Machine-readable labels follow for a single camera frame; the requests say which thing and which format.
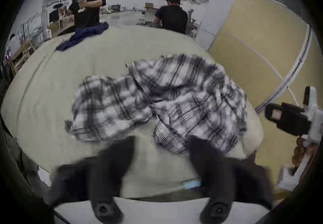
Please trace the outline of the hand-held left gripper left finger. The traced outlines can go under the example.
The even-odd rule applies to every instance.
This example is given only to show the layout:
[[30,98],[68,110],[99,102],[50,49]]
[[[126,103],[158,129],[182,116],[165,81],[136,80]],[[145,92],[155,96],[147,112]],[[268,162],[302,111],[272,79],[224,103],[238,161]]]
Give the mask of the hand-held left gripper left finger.
[[123,213],[114,201],[135,152],[135,137],[113,142],[97,156],[56,169],[50,188],[50,206],[89,200],[101,223],[121,223]]

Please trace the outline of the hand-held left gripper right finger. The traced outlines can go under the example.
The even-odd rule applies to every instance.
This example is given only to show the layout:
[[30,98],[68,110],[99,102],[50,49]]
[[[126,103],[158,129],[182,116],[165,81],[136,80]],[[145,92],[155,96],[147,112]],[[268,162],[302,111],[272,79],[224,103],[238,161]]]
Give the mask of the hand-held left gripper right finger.
[[268,170],[250,159],[226,157],[207,140],[188,136],[189,160],[209,201],[200,214],[202,223],[223,223],[233,202],[272,210],[273,186]]

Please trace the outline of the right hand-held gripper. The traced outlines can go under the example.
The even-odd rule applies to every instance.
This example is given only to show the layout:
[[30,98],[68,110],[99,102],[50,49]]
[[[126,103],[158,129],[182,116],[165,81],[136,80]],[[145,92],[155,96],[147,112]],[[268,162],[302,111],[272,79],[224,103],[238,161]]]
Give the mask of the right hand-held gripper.
[[282,103],[270,103],[265,107],[265,118],[276,124],[277,128],[301,138],[304,153],[295,167],[284,165],[278,175],[277,186],[292,191],[300,182],[314,154],[309,151],[319,145],[323,133],[323,111],[317,103],[317,90],[307,86],[301,107]]

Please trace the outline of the person's right hand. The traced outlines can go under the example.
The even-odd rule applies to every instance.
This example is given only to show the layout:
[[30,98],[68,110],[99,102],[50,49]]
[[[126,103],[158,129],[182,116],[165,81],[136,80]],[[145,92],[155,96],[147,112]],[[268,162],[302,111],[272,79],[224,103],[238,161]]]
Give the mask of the person's right hand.
[[306,168],[309,168],[316,155],[318,144],[311,143],[309,146],[305,147],[303,145],[304,141],[305,139],[301,137],[297,138],[297,146],[294,149],[294,155],[292,157],[292,163],[295,167],[299,167],[299,165],[301,164],[301,161],[303,160],[304,155],[308,154],[310,155],[310,158]]

